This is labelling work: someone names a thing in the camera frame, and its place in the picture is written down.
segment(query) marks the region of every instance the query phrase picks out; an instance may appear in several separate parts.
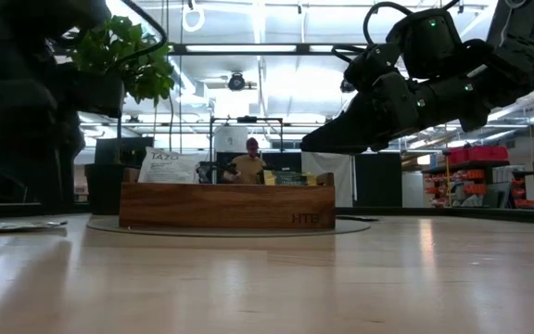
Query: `metal frame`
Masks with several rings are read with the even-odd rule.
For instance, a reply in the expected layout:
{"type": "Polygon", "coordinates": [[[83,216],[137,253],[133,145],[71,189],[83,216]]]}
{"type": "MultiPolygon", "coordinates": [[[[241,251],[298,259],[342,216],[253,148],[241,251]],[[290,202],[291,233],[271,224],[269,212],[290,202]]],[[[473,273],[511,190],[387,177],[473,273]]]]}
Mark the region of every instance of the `metal frame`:
{"type": "MultiPolygon", "coordinates": [[[[222,43],[215,43],[215,44],[175,44],[172,46],[172,51],[169,53],[169,56],[333,56],[331,51],[323,51],[323,50],[311,50],[313,46],[332,46],[335,43],[327,44],[327,43],[314,43],[314,44],[308,44],[308,43],[280,43],[280,44],[245,44],[245,43],[237,43],[237,44],[222,44],[222,43]],[[236,46],[260,46],[268,48],[269,46],[294,46],[295,50],[293,51],[189,51],[187,49],[188,46],[210,46],[210,45],[217,45],[217,46],[231,46],[232,48],[235,48],[236,46]]],[[[355,44],[355,46],[359,47],[367,47],[367,44],[355,44]]]]}
{"type": "MultiPolygon", "coordinates": [[[[213,124],[216,122],[216,121],[226,121],[226,124],[229,122],[229,121],[236,121],[238,122],[239,119],[244,119],[244,118],[220,118],[220,117],[213,117],[211,116],[210,118],[210,163],[213,163],[213,124]]],[[[279,122],[279,143],[280,143],[280,148],[279,148],[279,152],[280,153],[284,153],[284,119],[283,118],[270,118],[270,117],[266,117],[266,118],[260,118],[260,117],[257,117],[257,118],[248,118],[249,120],[251,121],[255,121],[255,122],[241,122],[244,123],[244,124],[255,124],[257,121],[264,121],[264,122],[268,122],[268,121],[277,121],[279,122]]],[[[211,183],[212,184],[215,184],[215,173],[212,173],[211,174],[211,183]]]]}

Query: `white panel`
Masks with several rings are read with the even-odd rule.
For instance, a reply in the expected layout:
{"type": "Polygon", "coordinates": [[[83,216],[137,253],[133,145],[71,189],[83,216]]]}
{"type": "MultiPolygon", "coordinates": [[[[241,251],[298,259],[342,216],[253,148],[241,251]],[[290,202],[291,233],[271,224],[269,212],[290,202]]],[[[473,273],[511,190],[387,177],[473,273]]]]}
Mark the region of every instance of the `white panel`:
{"type": "Polygon", "coordinates": [[[216,152],[246,152],[247,139],[247,127],[224,126],[216,132],[213,143],[216,152]]]}
{"type": "Polygon", "coordinates": [[[403,173],[403,208],[424,208],[424,175],[415,173],[403,173]]]}
{"type": "Polygon", "coordinates": [[[351,156],[328,153],[302,152],[302,171],[316,175],[333,173],[335,176],[335,206],[350,208],[353,183],[351,182],[351,156]]]}

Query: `white sign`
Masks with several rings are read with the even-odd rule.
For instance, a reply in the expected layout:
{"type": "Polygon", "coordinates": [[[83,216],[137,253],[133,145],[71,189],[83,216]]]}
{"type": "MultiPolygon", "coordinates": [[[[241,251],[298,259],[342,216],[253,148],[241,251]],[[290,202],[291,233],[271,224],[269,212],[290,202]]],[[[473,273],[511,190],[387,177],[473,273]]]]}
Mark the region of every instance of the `white sign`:
{"type": "Polygon", "coordinates": [[[223,126],[213,137],[216,152],[247,151],[248,129],[246,126],[223,126]]]}
{"type": "Polygon", "coordinates": [[[164,152],[146,148],[139,183],[193,184],[196,182],[198,155],[164,152]]]}

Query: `paper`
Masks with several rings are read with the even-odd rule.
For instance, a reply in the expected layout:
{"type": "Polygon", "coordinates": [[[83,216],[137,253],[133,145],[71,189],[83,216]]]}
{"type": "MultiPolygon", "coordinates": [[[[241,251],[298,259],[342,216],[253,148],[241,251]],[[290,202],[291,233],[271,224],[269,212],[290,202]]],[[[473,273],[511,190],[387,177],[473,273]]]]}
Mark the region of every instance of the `paper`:
{"type": "Polygon", "coordinates": [[[0,222],[0,232],[29,231],[66,225],[65,222],[0,222]]]}
{"type": "Polygon", "coordinates": [[[193,184],[197,177],[198,155],[164,152],[146,148],[139,183],[193,184]]]}

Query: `yellow shirt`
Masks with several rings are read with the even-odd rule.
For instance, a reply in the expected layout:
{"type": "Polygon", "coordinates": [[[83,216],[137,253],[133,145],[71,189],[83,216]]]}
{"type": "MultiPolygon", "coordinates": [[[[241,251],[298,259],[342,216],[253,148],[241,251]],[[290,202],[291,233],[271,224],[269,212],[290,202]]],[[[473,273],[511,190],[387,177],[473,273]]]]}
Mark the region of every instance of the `yellow shirt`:
{"type": "Polygon", "coordinates": [[[261,158],[252,158],[248,154],[236,157],[232,160],[236,164],[236,170],[240,172],[238,184],[257,185],[259,183],[258,172],[262,171],[265,162],[261,158]]]}

